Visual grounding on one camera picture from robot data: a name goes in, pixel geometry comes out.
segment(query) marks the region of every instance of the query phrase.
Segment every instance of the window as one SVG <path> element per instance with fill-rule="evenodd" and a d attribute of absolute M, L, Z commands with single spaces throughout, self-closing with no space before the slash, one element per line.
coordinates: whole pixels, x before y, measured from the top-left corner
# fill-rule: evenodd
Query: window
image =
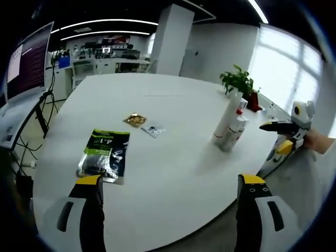
<path fill-rule="evenodd" d="M 154 46 L 154 40 L 155 40 L 155 33 L 153 33 L 149 38 L 147 54 L 152 54 L 152 50 L 153 50 L 153 46 Z"/>
<path fill-rule="evenodd" d="M 321 67 L 320 54 L 307 43 L 262 26 L 249 72 L 254 89 L 290 114 L 294 101 L 316 100 Z"/>

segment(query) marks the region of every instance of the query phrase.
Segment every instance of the potted plant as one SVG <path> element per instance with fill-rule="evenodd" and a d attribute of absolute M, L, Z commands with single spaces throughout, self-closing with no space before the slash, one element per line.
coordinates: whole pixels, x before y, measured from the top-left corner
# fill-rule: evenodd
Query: potted plant
<path fill-rule="evenodd" d="M 248 78 L 249 73 L 242 71 L 242 69 L 233 65 L 237 72 L 225 72 L 220 75 L 222 85 L 225 87 L 225 95 L 237 89 L 238 92 L 243 93 L 244 99 L 248 100 L 251 93 L 253 93 L 253 80 Z"/>

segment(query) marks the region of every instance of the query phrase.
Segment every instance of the floor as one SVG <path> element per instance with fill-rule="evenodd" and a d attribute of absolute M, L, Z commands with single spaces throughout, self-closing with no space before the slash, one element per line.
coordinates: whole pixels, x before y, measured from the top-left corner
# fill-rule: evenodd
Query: floor
<path fill-rule="evenodd" d="M 56 102 L 56 106 L 60 109 L 64 101 Z M 43 109 L 43 115 L 48 121 L 50 113 L 52 110 L 51 104 L 45 105 Z M 53 118 L 56 115 L 54 109 L 53 115 L 51 116 L 50 126 L 53 126 Z M 43 133 L 39 126 L 38 121 L 35 119 L 35 115 L 31 117 L 28 121 L 26 127 L 22 132 L 22 138 L 24 142 L 28 142 L 28 146 L 31 149 L 35 149 L 43 143 Z M 15 152 L 19 157 L 22 156 L 24 148 L 17 146 Z M 39 151 L 34 152 L 36 158 L 39 158 Z M 31 165 L 35 159 L 33 156 L 26 151 L 23 157 L 23 164 Z M 286 167 L 286 165 L 274 172 L 270 177 L 266 179 L 268 187 L 271 189 L 274 195 L 279 195 L 282 197 L 291 208 L 299 215 L 299 221 L 301 221 L 301 228 L 307 227 L 307 223 L 311 220 L 312 216 L 307 216 L 307 209 L 310 208 L 310 201 L 302 200 L 302 196 L 306 192 L 306 188 L 301 188 L 302 181 L 298 181 L 302 177 L 304 171 L 298 169 L 291 169 L 291 165 Z M 32 176 L 34 179 L 36 170 L 33 167 L 24 167 L 24 172 Z M 298 192 L 297 197 L 292 197 L 293 192 Z M 156 249 L 157 252 L 170 252 L 170 251 L 183 251 L 183 252 L 219 252 L 219 251 L 234 251 L 236 242 L 236 214 L 237 206 L 233 203 L 228 209 L 217 216 L 212 222 L 207 224 L 205 227 L 196 231 L 195 233 L 173 243 L 166 247 Z"/>

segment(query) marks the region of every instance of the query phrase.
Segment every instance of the person's arm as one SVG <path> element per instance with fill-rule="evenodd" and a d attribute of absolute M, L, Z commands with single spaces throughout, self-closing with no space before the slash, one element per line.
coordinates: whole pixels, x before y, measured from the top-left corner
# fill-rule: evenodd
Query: person's arm
<path fill-rule="evenodd" d="M 333 138 L 322 135 L 316 130 L 310 130 L 304 138 L 304 146 L 320 154 L 325 154 L 333 142 Z"/>

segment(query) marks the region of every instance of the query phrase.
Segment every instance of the gray floor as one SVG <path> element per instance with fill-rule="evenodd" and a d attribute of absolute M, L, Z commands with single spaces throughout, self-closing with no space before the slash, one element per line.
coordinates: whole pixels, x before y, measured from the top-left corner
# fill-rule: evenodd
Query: gray floor
<path fill-rule="evenodd" d="M 58 109 L 63 105 L 62 102 L 56 102 L 56 106 Z M 48 120 L 51 112 L 51 105 L 47 104 L 43 110 L 43 114 Z M 53 118 L 56 115 L 54 111 L 54 115 L 51 118 L 50 126 L 53 126 Z M 22 132 L 22 137 L 25 142 L 28 142 L 30 148 L 37 148 L 43 142 L 43 133 L 40 129 L 38 121 L 33 116 L 25 129 Z M 21 156 L 23 153 L 23 147 L 17 146 L 15 148 L 16 153 Z M 34 153 L 37 158 L 39 158 L 39 151 Z M 26 152 L 24 155 L 24 163 L 29 164 L 34 160 L 32 155 L 29 152 Z M 34 168 L 26 167 L 24 171 L 27 175 L 33 177 L 35 176 L 36 170 Z M 292 190 L 295 190 L 294 187 L 288 187 L 287 185 L 290 183 L 294 183 L 293 176 L 298 176 L 297 171 L 290 169 L 288 167 L 284 167 L 283 169 L 279 169 L 274 174 L 272 174 L 269 178 L 266 179 L 267 185 L 271 189 L 274 195 L 279 195 L 284 197 L 284 200 L 291 207 L 295 209 L 295 211 L 300 212 L 303 209 L 303 206 L 300 206 L 296 202 L 296 197 L 292 197 Z M 205 227 L 196 231 L 195 233 L 177 241 L 173 244 L 170 244 L 166 247 L 156 249 L 158 252 L 169 252 L 169 251 L 206 251 L 206 252 L 218 252 L 218 251 L 234 251 L 235 242 L 236 242 L 236 204 L 232 204 L 230 208 L 220 214 L 217 218 L 215 218 L 212 222 L 210 222 Z"/>

